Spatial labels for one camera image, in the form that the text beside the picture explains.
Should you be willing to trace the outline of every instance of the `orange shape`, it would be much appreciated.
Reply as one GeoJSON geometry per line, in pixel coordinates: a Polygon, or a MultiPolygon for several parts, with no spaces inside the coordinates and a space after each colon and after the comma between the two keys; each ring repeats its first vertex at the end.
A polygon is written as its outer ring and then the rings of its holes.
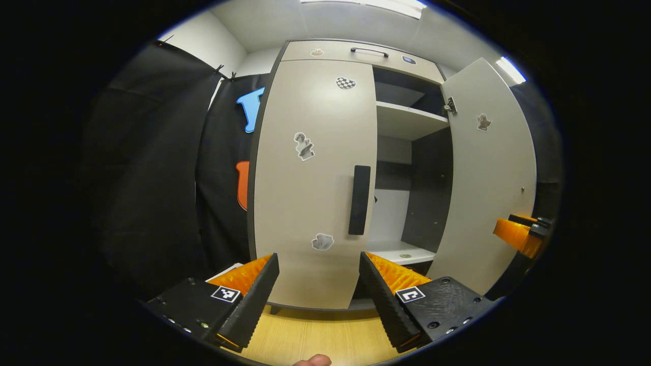
{"type": "Polygon", "coordinates": [[[364,252],[370,258],[371,262],[375,265],[375,268],[378,269],[380,275],[387,283],[391,292],[396,294],[396,291],[407,289],[409,287],[414,287],[422,285],[423,283],[430,282],[431,279],[417,274],[416,272],[405,268],[399,264],[395,264],[390,260],[386,260],[382,257],[379,257],[375,254],[371,254],[368,251],[364,252]]]}
{"type": "Polygon", "coordinates": [[[540,249],[542,239],[529,235],[530,227],[505,219],[497,219],[493,234],[516,248],[520,253],[533,258],[540,249]]]}
{"type": "Polygon", "coordinates": [[[238,180],[238,202],[246,210],[247,190],[249,186],[249,162],[239,162],[235,165],[235,169],[240,172],[240,179],[238,180]]]}
{"type": "Polygon", "coordinates": [[[251,289],[251,285],[253,285],[260,271],[264,268],[264,265],[269,261],[269,258],[271,258],[271,255],[252,260],[241,267],[232,269],[219,277],[209,280],[208,283],[238,290],[242,296],[245,296],[249,292],[249,289],[251,289]]]}

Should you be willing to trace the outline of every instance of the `sticker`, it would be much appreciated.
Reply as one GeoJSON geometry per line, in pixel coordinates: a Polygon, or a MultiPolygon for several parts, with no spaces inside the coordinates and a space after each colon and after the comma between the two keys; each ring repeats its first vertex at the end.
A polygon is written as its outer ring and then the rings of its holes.
{"type": "Polygon", "coordinates": [[[246,211],[247,192],[249,189],[249,162],[237,163],[235,170],[240,174],[240,178],[238,179],[238,203],[246,211]]]}
{"type": "Polygon", "coordinates": [[[403,303],[412,302],[425,297],[425,294],[423,294],[416,286],[396,291],[396,295],[398,295],[400,301],[403,303]]]}
{"type": "Polygon", "coordinates": [[[250,134],[255,129],[255,119],[258,117],[258,110],[260,109],[260,96],[264,92],[264,88],[252,91],[237,99],[237,103],[241,104],[244,108],[244,115],[246,116],[246,126],[244,132],[250,134]]]}
{"type": "Polygon", "coordinates": [[[302,161],[308,160],[314,156],[314,151],[312,151],[314,144],[312,144],[310,139],[305,137],[303,132],[297,132],[296,135],[294,135],[294,142],[296,142],[298,157],[301,158],[302,161]]]}
{"type": "Polygon", "coordinates": [[[355,80],[346,79],[345,77],[337,78],[337,86],[344,90],[352,89],[355,87],[355,85],[357,85],[357,82],[355,80]]]}
{"type": "Polygon", "coordinates": [[[312,239],[312,247],[316,250],[328,250],[335,243],[335,239],[328,234],[318,233],[316,239],[312,239]]]}
{"type": "Polygon", "coordinates": [[[485,113],[480,114],[477,116],[477,129],[480,131],[487,132],[488,131],[488,126],[491,125],[491,121],[488,120],[488,116],[486,116],[485,113]]]}
{"type": "Polygon", "coordinates": [[[215,291],[211,298],[220,299],[226,302],[233,302],[240,295],[240,291],[229,289],[228,287],[219,286],[217,291],[215,291]]]}
{"type": "Polygon", "coordinates": [[[316,48],[314,51],[310,52],[310,56],[319,57],[324,55],[324,51],[320,48],[316,48]]]}
{"type": "Polygon", "coordinates": [[[412,64],[412,65],[416,64],[416,60],[414,60],[414,59],[412,59],[410,57],[407,57],[407,56],[402,56],[402,60],[404,62],[408,63],[408,64],[412,64]]]}

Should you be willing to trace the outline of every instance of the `drawer handle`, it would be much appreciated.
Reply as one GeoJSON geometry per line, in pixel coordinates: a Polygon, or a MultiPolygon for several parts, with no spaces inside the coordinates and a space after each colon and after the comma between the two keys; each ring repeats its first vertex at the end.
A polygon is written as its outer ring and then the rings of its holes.
{"type": "Polygon", "coordinates": [[[376,50],[376,49],[368,49],[368,48],[357,48],[357,47],[352,47],[352,48],[350,49],[350,51],[351,51],[351,52],[355,52],[355,51],[357,51],[358,49],[361,49],[361,50],[364,50],[364,51],[371,51],[371,52],[381,53],[381,54],[384,55],[384,57],[389,57],[389,54],[388,54],[388,53],[386,53],[386,52],[382,52],[382,51],[378,51],[378,50],[376,50]]]}

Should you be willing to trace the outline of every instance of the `gray sticker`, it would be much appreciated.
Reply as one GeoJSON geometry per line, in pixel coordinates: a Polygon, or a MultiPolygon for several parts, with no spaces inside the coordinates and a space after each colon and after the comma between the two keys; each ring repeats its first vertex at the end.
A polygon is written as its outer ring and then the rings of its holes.
{"type": "Polygon", "coordinates": [[[314,51],[310,52],[310,56],[319,57],[319,56],[323,56],[324,53],[325,52],[322,49],[317,48],[314,51]]]}
{"type": "Polygon", "coordinates": [[[312,151],[314,144],[312,144],[312,141],[303,132],[297,132],[294,135],[294,142],[296,143],[296,152],[298,152],[298,157],[301,158],[301,161],[304,162],[314,156],[314,151],[312,151]]]}
{"type": "Polygon", "coordinates": [[[352,89],[355,87],[355,85],[357,85],[357,82],[355,80],[346,79],[345,77],[337,78],[337,86],[344,90],[352,89]]]}
{"type": "Polygon", "coordinates": [[[485,113],[480,114],[477,116],[477,129],[480,131],[487,132],[488,131],[488,126],[491,125],[491,121],[488,120],[488,116],[486,116],[485,113]]]}
{"type": "Polygon", "coordinates": [[[312,239],[312,247],[316,250],[328,250],[335,243],[335,239],[328,234],[318,233],[316,239],[312,239]]]}

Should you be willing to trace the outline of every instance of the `checkered sticker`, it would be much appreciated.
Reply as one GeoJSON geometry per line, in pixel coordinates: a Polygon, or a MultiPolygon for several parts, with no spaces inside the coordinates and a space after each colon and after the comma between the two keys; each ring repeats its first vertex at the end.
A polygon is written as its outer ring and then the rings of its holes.
{"type": "Polygon", "coordinates": [[[346,79],[345,77],[338,77],[337,78],[337,86],[344,89],[344,90],[352,89],[352,88],[355,87],[355,85],[357,85],[355,80],[346,79]]]}

